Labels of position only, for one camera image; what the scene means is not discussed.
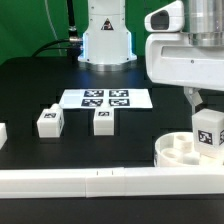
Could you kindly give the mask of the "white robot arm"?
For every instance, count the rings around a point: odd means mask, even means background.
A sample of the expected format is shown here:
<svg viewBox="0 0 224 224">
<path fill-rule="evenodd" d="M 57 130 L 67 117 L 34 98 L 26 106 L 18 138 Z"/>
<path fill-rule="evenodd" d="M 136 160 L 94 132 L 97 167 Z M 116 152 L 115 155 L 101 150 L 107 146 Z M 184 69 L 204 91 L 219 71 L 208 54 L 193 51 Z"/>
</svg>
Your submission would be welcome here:
<svg viewBox="0 0 224 224">
<path fill-rule="evenodd" d="M 89 25 L 79 62 L 98 71 L 133 63 L 125 0 L 88 0 Z M 199 91 L 224 91 L 224 0 L 174 0 L 148 14 L 146 70 L 154 83 L 182 86 L 191 105 Z"/>
</svg>

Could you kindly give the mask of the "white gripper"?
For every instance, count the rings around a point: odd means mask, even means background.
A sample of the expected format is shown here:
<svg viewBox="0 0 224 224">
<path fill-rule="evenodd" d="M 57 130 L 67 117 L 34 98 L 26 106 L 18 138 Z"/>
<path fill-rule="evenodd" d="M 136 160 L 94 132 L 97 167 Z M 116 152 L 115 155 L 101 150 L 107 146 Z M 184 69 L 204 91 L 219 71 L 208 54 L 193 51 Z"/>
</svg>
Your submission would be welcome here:
<svg viewBox="0 0 224 224">
<path fill-rule="evenodd" d="M 192 113 L 202 103 L 198 88 L 224 91 L 224 0 L 174 0 L 144 23 L 151 81 L 184 86 Z"/>
</svg>

